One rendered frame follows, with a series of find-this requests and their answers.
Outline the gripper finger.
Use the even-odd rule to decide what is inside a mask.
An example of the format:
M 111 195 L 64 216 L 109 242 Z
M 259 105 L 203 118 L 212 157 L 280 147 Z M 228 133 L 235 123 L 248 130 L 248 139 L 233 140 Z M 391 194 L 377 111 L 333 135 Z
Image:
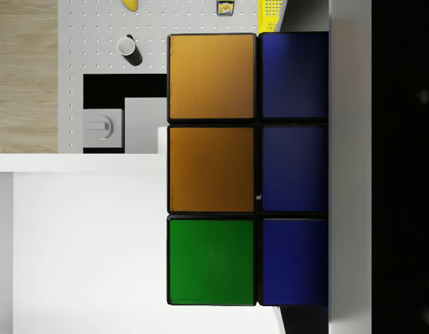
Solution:
M 329 30 L 329 0 L 282 0 L 278 32 Z
M 329 334 L 328 309 L 280 307 L 286 334 Z

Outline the puzzle cube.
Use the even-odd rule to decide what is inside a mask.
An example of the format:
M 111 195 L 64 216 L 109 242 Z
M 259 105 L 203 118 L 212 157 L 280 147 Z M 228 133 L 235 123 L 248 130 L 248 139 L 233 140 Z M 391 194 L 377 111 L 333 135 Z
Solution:
M 329 35 L 173 34 L 167 301 L 328 305 Z

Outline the white drawer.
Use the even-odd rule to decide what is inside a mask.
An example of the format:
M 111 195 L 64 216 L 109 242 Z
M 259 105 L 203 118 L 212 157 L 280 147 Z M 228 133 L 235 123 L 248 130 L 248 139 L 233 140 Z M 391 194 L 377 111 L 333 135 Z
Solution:
M 283 334 L 166 302 L 165 155 L 0 153 L 0 334 Z

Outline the yellow basket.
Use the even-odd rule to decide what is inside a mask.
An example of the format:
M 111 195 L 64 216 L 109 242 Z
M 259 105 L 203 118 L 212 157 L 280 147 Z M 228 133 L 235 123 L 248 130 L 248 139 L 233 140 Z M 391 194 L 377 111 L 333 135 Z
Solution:
M 279 32 L 288 0 L 257 0 L 258 34 Z

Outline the flat-sided can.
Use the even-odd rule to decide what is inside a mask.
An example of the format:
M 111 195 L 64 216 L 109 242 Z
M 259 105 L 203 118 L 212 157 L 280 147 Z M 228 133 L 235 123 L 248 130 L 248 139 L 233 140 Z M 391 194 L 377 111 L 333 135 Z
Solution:
M 232 16 L 234 13 L 235 0 L 216 0 L 218 16 Z

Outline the black mug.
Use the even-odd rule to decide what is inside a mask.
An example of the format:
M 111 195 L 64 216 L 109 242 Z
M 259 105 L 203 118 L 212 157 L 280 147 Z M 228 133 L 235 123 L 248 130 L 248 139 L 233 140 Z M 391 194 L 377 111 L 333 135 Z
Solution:
M 128 34 L 117 42 L 119 54 L 132 66 L 139 66 L 142 63 L 142 55 L 139 51 L 132 35 Z

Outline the black stove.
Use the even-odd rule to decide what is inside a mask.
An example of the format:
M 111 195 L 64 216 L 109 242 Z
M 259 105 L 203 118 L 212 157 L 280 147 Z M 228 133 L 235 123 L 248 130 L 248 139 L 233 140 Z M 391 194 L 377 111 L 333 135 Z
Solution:
M 85 74 L 83 152 L 157 154 L 165 74 Z

